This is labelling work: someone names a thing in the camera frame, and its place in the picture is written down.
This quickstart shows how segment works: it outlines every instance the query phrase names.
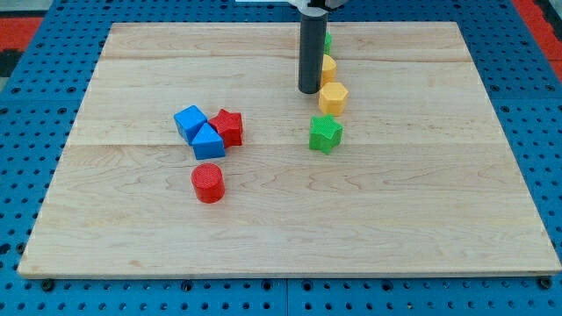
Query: plastic block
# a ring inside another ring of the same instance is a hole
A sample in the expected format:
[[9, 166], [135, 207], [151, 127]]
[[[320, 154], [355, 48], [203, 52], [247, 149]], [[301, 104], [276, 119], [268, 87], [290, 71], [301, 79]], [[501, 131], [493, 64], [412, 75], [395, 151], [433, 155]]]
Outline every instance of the plastic block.
[[332, 47], [332, 34], [326, 32], [326, 38], [324, 39], [324, 54], [330, 55], [330, 49]]
[[215, 203], [225, 195], [225, 183], [219, 166], [204, 163], [191, 172], [191, 183], [197, 199], [203, 203]]
[[220, 137], [222, 137], [225, 148], [242, 145], [242, 115], [220, 110], [219, 114], [209, 119], [211, 125]]
[[334, 120], [332, 114], [312, 117], [310, 120], [310, 139], [308, 147], [329, 154], [342, 140], [343, 126]]
[[322, 80], [320, 83], [321, 87], [323, 87], [326, 83], [333, 83], [335, 81], [336, 70], [337, 64], [334, 59], [324, 54], [324, 60], [322, 62]]
[[196, 105], [192, 105], [176, 113], [174, 115], [174, 120], [176, 121], [177, 131], [182, 135], [184, 140], [191, 145], [199, 128], [206, 123], [207, 117]]
[[195, 158], [198, 160], [219, 158], [226, 155], [222, 138], [208, 123], [201, 126], [199, 133], [195, 135], [191, 144], [193, 145]]
[[326, 83], [320, 89], [319, 107], [322, 113], [340, 116], [348, 101], [348, 90], [341, 83]]

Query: blue block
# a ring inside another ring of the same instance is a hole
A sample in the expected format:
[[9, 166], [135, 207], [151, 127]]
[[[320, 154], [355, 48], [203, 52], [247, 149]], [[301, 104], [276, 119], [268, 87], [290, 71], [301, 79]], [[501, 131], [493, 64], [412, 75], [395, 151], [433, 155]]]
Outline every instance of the blue block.
[[222, 137], [208, 124], [204, 123], [191, 143], [198, 160], [224, 157], [225, 145]]
[[176, 113], [174, 120], [176, 121], [177, 131], [191, 145], [201, 126], [207, 122], [207, 117], [196, 105], [192, 105]]

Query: yellow block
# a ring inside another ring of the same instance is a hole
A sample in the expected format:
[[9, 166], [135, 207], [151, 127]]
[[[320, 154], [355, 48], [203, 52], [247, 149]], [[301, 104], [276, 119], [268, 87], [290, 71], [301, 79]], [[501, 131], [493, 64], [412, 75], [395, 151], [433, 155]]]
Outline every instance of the yellow block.
[[321, 87], [323, 87], [326, 83], [332, 83], [335, 81], [336, 69], [337, 64], [334, 59], [324, 54], [324, 61], [322, 62], [322, 80], [320, 82]]
[[340, 116], [348, 101], [349, 91], [341, 83], [326, 83], [320, 89], [318, 107], [324, 114]]

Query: wooden board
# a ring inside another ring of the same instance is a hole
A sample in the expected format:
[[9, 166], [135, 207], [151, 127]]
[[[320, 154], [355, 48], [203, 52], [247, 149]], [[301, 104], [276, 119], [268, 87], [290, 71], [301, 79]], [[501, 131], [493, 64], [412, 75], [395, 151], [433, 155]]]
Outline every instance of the wooden board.
[[[115, 24], [19, 264], [24, 277], [546, 275], [560, 263], [454, 23], [329, 27], [341, 146], [307, 148], [295, 24]], [[243, 113], [212, 160], [172, 115]]]

